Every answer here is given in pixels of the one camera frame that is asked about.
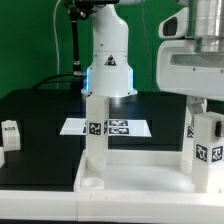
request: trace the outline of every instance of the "black cable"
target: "black cable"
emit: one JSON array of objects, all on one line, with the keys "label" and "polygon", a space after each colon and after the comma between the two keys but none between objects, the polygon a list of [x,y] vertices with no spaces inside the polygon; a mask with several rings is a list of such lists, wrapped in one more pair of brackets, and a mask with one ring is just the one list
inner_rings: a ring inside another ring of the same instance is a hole
[{"label": "black cable", "polygon": [[42,82],[39,83],[37,88],[32,88],[32,89],[38,89],[40,86],[45,85],[45,84],[51,84],[51,83],[70,83],[72,82],[72,80],[68,80],[68,81],[49,81],[49,82]]},{"label": "black cable", "polygon": [[47,81],[50,81],[52,79],[58,79],[58,78],[62,78],[62,77],[74,77],[73,74],[69,73],[69,74],[59,74],[59,75],[53,75],[53,76],[50,76],[46,79],[43,79],[42,81],[40,81],[39,83],[37,83],[36,85],[34,85],[32,87],[32,89],[38,89],[39,86],[41,86],[43,83],[46,83]]}]

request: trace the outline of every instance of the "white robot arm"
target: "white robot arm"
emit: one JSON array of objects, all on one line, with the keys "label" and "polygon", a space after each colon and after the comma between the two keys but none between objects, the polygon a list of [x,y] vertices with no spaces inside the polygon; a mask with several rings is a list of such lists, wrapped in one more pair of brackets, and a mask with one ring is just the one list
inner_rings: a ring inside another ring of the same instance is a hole
[{"label": "white robot arm", "polygon": [[93,62],[87,70],[84,96],[109,96],[111,102],[119,103],[137,94],[133,88],[133,70],[128,64],[128,25],[119,18],[114,4],[130,5],[141,1],[75,1],[79,18],[87,19],[91,15],[93,22]]}]

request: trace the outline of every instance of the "green wall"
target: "green wall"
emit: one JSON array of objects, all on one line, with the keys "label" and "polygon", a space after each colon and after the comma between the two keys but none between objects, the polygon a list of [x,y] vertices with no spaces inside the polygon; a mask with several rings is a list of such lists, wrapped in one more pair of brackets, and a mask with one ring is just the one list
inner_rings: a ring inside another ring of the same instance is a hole
[{"label": "green wall", "polygon": [[[0,8],[0,97],[15,89],[31,88],[41,79],[56,74],[53,11],[57,0],[1,0]],[[129,64],[135,71],[139,91],[158,91],[155,82],[159,23],[180,8],[173,0],[146,0],[145,21],[152,55],[153,82],[142,26],[142,6],[116,6],[130,28]],[[63,4],[57,17],[61,72],[72,71],[72,40],[67,10]],[[83,69],[92,61],[91,22],[79,23]]]}]

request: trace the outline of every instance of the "white post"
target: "white post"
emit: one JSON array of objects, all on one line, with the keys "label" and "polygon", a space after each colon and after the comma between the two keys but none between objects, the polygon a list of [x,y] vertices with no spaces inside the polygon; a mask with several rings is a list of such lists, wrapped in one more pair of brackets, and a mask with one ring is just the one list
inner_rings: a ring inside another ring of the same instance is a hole
[{"label": "white post", "polygon": [[86,101],[87,168],[91,171],[106,169],[108,150],[109,98],[90,96]]},{"label": "white post", "polygon": [[219,193],[224,186],[224,138],[216,137],[216,124],[224,115],[208,112],[195,116],[192,183],[197,193]]}]

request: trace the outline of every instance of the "small white block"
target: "small white block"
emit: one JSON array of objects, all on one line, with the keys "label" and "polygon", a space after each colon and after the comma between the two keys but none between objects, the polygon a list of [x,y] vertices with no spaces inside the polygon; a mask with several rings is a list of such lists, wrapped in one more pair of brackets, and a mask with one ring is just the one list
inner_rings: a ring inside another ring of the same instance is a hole
[{"label": "small white block", "polygon": [[0,147],[0,168],[4,165],[4,163],[5,163],[4,150],[3,147]]},{"label": "small white block", "polygon": [[20,135],[16,121],[1,122],[4,151],[20,150]]}]

